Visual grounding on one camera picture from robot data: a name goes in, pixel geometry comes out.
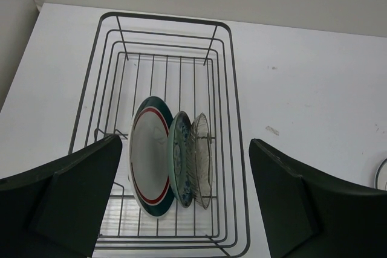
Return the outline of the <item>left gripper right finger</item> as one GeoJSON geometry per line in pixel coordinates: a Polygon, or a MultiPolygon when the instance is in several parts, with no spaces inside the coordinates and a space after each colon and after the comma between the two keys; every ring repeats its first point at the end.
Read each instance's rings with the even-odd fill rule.
{"type": "Polygon", "coordinates": [[[260,139],[249,160],[272,257],[385,257],[386,192],[329,175],[260,139]]]}

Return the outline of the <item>green red rimmed plate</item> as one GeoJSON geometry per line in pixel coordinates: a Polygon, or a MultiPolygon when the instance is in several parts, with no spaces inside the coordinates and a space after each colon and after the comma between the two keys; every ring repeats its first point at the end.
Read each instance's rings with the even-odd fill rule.
{"type": "Polygon", "coordinates": [[[167,161],[172,114],[157,96],[142,101],[132,117],[128,137],[128,179],[139,207],[152,218],[163,217],[175,196],[167,161]]]}

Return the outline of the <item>blue patterned plate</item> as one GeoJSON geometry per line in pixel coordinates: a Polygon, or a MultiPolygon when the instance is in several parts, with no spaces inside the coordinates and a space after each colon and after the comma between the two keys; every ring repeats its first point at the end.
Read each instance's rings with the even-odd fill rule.
{"type": "Polygon", "coordinates": [[[174,117],[169,129],[167,141],[167,161],[169,181],[176,200],[183,208],[188,208],[193,200],[193,193],[187,175],[187,139],[191,122],[185,111],[174,117]]]}

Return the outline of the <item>clear glass plate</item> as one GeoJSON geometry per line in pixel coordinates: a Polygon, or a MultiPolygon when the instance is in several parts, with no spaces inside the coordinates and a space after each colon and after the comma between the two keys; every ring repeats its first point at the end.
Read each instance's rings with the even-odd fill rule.
{"type": "Polygon", "coordinates": [[[210,128],[206,115],[197,116],[187,139],[187,177],[196,202],[207,209],[212,196],[212,150],[210,128]]]}

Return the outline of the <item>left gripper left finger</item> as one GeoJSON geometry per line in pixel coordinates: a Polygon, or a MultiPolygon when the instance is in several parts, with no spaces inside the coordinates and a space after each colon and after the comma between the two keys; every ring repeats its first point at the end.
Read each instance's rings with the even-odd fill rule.
{"type": "Polygon", "coordinates": [[[1,257],[91,257],[121,153],[109,135],[1,179],[1,257]]]}

